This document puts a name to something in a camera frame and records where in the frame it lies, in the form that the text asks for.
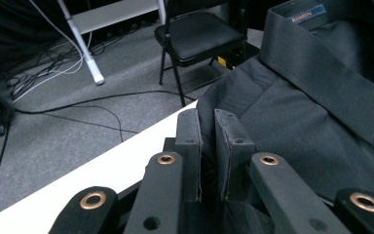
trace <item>chair seat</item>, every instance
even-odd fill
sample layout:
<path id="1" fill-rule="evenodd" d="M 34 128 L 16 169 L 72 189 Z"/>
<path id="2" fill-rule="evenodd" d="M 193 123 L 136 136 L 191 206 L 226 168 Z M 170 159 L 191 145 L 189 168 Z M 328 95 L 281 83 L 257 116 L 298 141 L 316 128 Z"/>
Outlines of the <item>chair seat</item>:
<path id="1" fill-rule="evenodd" d="M 169 34 L 172 53 L 179 66 L 216 57 L 218 53 L 239 47 L 244 40 L 235 28 L 211 13 L 197 13 L 177 19 L 170 24 Z M 163 46 L 164 25 L 155 30 L 155 36 Z"/>

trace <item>chair leg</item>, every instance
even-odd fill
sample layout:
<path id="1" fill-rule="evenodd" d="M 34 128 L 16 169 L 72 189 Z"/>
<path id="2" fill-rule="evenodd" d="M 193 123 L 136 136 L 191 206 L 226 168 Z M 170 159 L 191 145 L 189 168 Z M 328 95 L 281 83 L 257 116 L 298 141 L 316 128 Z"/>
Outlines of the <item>chair leg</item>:
<path id="1" fill-rule="evenodd" d="M 214 62 L 215 58 L 211 58 L 211 61 L 208 63 L 208 65 L 212 65 L 212 63 Z"/>
<path id="2" fill-rule="evenodd" d="M 181 105 L 184 107 L 186 106 L 186 102 L 184 100 L 183 89 L 181 88 L 181 81 L 180 81 L 180 76 L 178 75 L 178 69 L 177 69 L 177 66 L 175 65 L 175 62 L 173 60 L 171 60 L 171 62 L 172 62 L 172 70 L 174 71 L 175 82 L 177 83 L 178 93 L 180 94 Z"/>
<path id="3" fill-rule="evenodd" d="M 163 73 L 164 73 L 164 64 L 166 62 L 166 47 L 163 47 L 163 52 L 162 52 L 162 64 L 160 68 L 160 85 L 163 85 Z"/>

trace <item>black plastic part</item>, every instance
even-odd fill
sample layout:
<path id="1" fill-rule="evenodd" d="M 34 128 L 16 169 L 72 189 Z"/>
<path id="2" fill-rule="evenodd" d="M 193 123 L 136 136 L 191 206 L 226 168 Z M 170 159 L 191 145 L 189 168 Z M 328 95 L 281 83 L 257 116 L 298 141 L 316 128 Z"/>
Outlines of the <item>black plastic part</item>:
<path id="1" fill-rule="evenodd" d="M 102 192 L 105 194 L 105 202 L 98 208 L 86 210 L 80 203 L 89 194 Z M 77 193 L 62 210 L 50 233 L 113 233 L 117 222 L 117 193 L 111 188 L 90 187 Z"/>
<path id="2" fill-rule="evenodd" d="M 117 219 L 117 227 L 116 227 L 116 234 L 120 234 L 124 232 L 126 228 L 127 222 L 129 221 L 130 213 L 132 210 L 132 205 L 134 204 L 136 194 L 138 193 L 139 185 L 141 181 L 133 184 L 132 186 L 128 187 L 126 190 L 120 192 L 118 197 L 118 219 Z"/>
<path id="3" fill-rule="evenodd" d="M 244 201 L 249 184 L 245 166 L 254 154 L 254 142 L 236 115 L 214 110 L 218 187 L 222 200 Z"/>
<path id="4" fill-rule="evenodd" d="M 184 160 L 184 202 L 196 202 L 201 198 L 200 157 L 201 130 L 197 109 L 188 109 L 178 114 L 175 152 Z"/>
<path id="5" fill-rule="evenodd" d="M 351 233 L 282 157 L 255 154 L 250 177 L 275 223 L 275 233 Z"/>
<path id="6" fill-rule="evenodd" d="M 333 210 L 353 233 L 374 234 L 373 193 L 358 189 L 341 190 Z"/>
<path id="7" fill-rule="evenodd" d="M 164 161 L 168 164 L 161 164 L 160 157 L 166 157 Z M 178 233 L 182 178 L 183 159 L 180 155 L 163 152 L 153 156 L 141 181 L 124 233 Z"/>
<path id="8" fill-rule="evenodd" d="M 175 137 L 166 137 L 164 140 L 163 152 L 175 152 Z"/>

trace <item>dark gray fabric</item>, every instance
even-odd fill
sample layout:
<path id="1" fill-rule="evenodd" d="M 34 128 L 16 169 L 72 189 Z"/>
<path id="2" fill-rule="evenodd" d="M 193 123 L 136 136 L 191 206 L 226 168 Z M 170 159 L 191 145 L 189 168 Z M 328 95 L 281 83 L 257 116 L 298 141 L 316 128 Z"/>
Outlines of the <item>dark gray fabric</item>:
<path id="1" fill-rule="evenodd" d="M 236 114 L 259 152 L 285 158 L 316 193 L 374 192 L 374 0 L 290 1 L 268 13 L 260 57 L 199 100 L 215 170 L 214 108 Z"/>

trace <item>chair backrest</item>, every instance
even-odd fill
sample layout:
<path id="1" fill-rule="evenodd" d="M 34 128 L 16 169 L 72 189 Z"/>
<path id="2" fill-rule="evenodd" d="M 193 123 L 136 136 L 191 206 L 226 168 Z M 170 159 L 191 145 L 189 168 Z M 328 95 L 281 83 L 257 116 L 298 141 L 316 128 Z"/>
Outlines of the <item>chair backrest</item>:
<path id="1" fill-rule="evenodd" d="M 168 18 L 173 18 L 231 1 L 233 0 L 165 0 L 166 14 Z"/>

